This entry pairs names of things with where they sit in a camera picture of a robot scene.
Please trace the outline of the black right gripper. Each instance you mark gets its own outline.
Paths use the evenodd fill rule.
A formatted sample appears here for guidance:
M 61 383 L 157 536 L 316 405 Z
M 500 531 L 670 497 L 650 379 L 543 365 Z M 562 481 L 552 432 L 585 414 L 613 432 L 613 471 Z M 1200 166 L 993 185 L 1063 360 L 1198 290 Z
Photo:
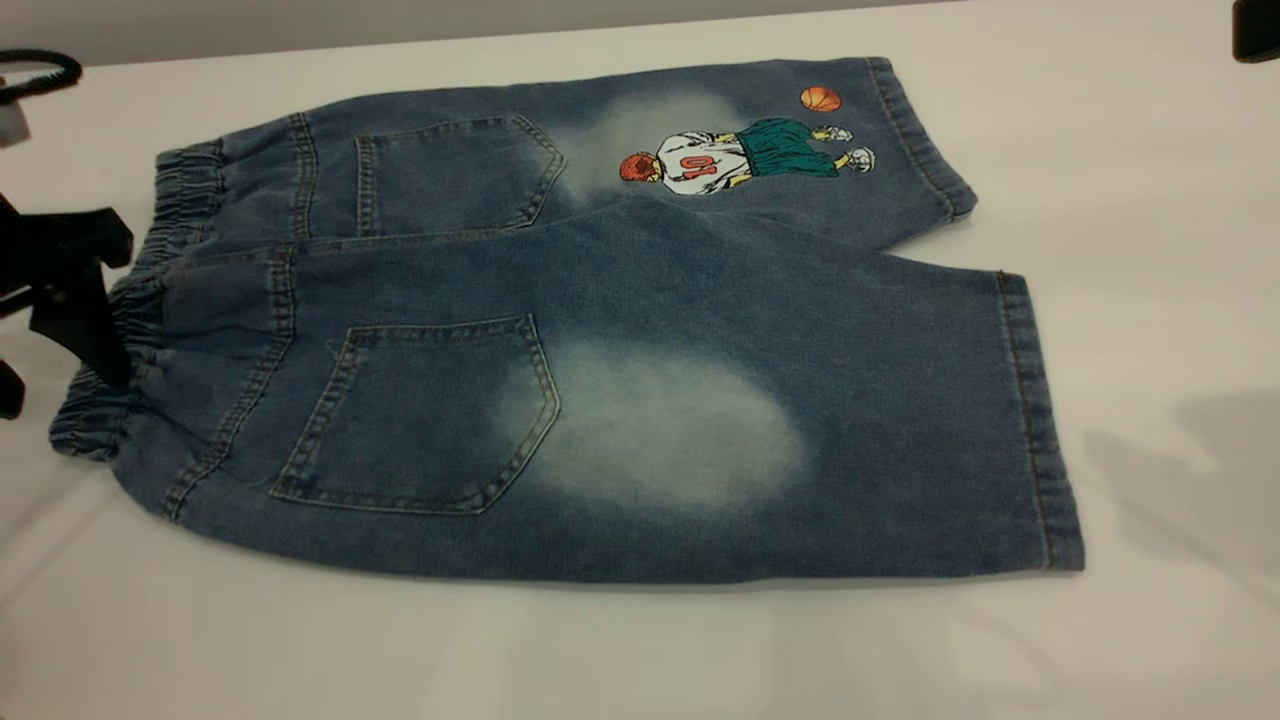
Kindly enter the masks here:
M 1279 1 L 1234 1 L 1231 22 L 1231 55 L 1236 61 L 1256 64 L 1279 59 Z

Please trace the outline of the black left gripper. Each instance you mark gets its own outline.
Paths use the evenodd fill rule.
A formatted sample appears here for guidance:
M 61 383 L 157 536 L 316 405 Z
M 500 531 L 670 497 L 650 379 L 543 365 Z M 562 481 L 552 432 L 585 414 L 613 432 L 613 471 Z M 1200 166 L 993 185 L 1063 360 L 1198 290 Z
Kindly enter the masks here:
M 22 214 L 1 197 L 1 292 L 35 291 L 29 328 L 77 356 L 100 380 L 124 387 L 131 356 L 116 332 L 101 265 L 122 268 L 133 234 L 110 208 Z M 0 361 L 0 415 L 20 416 L 26 383 Z

